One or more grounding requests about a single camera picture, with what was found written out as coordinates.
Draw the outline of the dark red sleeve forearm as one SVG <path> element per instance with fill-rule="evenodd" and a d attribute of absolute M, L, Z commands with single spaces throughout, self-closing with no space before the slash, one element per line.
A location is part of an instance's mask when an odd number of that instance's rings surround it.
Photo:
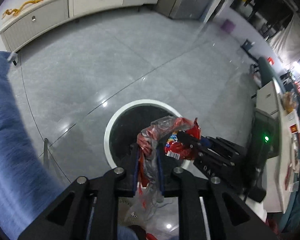
<path fill-rule="evenodd" d="M 271 229 L 273 233 L 275 233 L 275 235 L 279 234 L 279 227 L 274 219 L 267 218 L 265 224 Z"/>

